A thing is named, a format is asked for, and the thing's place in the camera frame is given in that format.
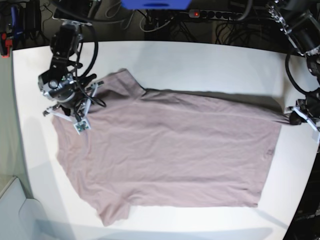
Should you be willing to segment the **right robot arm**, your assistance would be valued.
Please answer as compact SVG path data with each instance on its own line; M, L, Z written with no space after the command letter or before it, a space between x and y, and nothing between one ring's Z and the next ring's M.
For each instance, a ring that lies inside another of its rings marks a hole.
M49 69L38 77L38 87L44 97L56 101L59 107L71 109L85 97L84 88L96 77L88 75L98 56L98 43L94 44L92 60L83 76L75 72L80 63L81 45L84 41L83 27L93 29L92 23L101 6L100 0L53 0L53 18L61 26L50 41L52 59Z

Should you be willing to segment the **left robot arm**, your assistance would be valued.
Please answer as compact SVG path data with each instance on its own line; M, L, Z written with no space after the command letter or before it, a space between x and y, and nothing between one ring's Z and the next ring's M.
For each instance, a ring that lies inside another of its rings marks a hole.
M320 89L306 91L294 80L290 58L298 54L305 58L309 73L320 80L320 6L318 0L270 0L266 5L272 19L278 24L292 47L285 57L285 71L293 87L304 99L298 99L289 110L291 125L320 122Z

